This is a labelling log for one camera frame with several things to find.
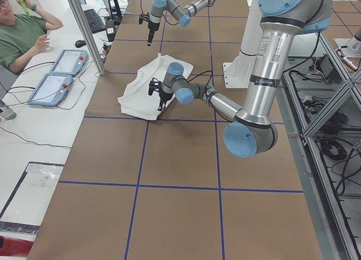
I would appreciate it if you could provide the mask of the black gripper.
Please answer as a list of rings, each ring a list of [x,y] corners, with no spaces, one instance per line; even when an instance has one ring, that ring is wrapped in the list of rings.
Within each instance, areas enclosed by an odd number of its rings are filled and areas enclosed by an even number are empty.
[[[172,93],[168,93],[164,90],[165,85],[156,78],[152,78],[148,85],[148,95],[152,96],[154,92],[159,94],[160,102],[158,111],[166,109],[166,104],[172,99]]]
[[[160,18],[149,13],[141,13],[139,15],[139,24],[141,25],[144,21],[148,23],[149,29],[147,46],[151,46],[155,32],[158,31],[160,26]]]

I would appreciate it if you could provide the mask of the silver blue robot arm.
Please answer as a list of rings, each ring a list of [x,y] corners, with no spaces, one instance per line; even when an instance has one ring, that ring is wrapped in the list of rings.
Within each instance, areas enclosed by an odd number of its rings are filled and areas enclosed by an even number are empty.
[[[191,22],[192,17],[204,8],[214,5],[215,1],[194,0],[181,7],[178,0],[152,0],[151,12],[145,14],[141,8],[142,13],[139,15],[139,25],[143,24],[144,21],[148,23],[147,46],[151,46],[155,33],[159,30],[164,11],[170,13],[180,26],[186,27]]]
[[[177,62],[168,65],[163,80],[152,79],[148,88],[149,94],[159,94],[159,111],[172,98],[181,104],[200,99],[214,108],[229,120],[223,133],[226,148],[240,158],[266,152],[277,142],[269,114],[294,37],[321,32],[331,22],[332,0],[258,0],[257,6],[262,36],[243,105],[208,83],[186,80]]]

